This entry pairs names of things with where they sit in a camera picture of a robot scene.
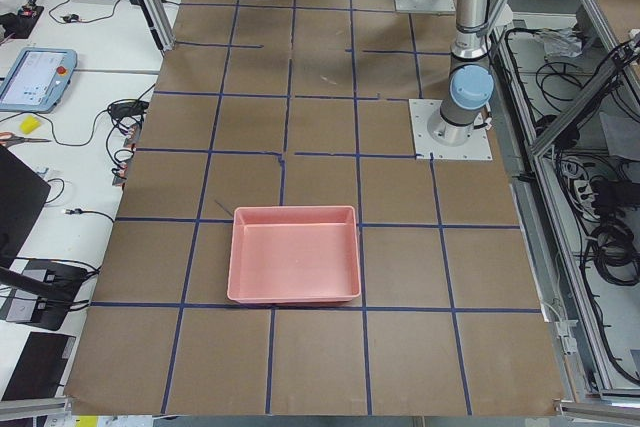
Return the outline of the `blue teach pendant near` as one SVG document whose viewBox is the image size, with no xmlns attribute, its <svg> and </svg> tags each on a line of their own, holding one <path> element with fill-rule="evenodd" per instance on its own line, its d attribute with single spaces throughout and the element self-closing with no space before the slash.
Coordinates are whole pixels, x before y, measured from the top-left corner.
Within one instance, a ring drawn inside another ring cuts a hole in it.
<svg viewBox="0 0 640 427">
<path fill-rule="evenodd" d="M 1 111 L 51 112 L 70 84 L 77 61 L 70 49 L 23 48 L 1 84 Z"/>
</svg>

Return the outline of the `yellow sponge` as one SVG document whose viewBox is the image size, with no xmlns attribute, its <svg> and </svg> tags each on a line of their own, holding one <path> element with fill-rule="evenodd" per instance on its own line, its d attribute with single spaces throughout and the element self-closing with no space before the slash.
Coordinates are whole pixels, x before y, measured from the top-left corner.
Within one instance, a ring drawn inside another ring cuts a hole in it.
<svg viewBox="0 0 640 427">
<path fill-rule="evenodd" d="M 28 115 L 21 121 L 19 129 L 23 134 L 29 135 L 36 129 L 38 129 L 41 125 L 42 122 L 38 117 Z"/>
</svg>

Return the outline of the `black monitor stand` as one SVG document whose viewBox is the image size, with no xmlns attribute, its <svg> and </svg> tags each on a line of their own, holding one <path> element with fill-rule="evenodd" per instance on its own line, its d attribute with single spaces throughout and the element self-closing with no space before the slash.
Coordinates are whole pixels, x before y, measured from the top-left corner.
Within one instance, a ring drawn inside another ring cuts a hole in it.
<svg viewBox="0 0 640 427">
<path fill-rule="evenodd" d="M 88 272 L 65 261 L 31 258 L 11 269 L 48 199 L 49 184 L 7 148 L 1 149 L 1 284 L 9 289 L 1 319 L 57 331 Z"/>
</svg>

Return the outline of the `pink plastic bin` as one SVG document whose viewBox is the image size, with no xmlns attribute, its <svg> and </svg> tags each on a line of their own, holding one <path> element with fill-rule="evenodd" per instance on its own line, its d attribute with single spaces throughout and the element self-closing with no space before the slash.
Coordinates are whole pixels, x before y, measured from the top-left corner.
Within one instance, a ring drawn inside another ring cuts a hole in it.
<svg viewBox="0 0 640 427">
<path fill-rule="evenodd" d="M 352 206 L 239 207 L 227 297 L 241 304 L 349 302 L 361 295 Z"/>
</svg>

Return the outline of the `orange handled scissors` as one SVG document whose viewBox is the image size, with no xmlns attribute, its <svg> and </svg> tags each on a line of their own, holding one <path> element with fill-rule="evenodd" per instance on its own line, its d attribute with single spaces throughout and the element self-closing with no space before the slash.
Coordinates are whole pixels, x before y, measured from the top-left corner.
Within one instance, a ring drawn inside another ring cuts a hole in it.
<svg viewBox="0 0 640 427">
<path fill-rule="evenodd" d="M 48 142 L 50 142 L 50 139 L 24 137 L 8 131 L 0 133 L 0 144 L 5 148 L 10 148 L 12 146 L 25 144 L 25 143 L 48 143 Z"/>
</svg>

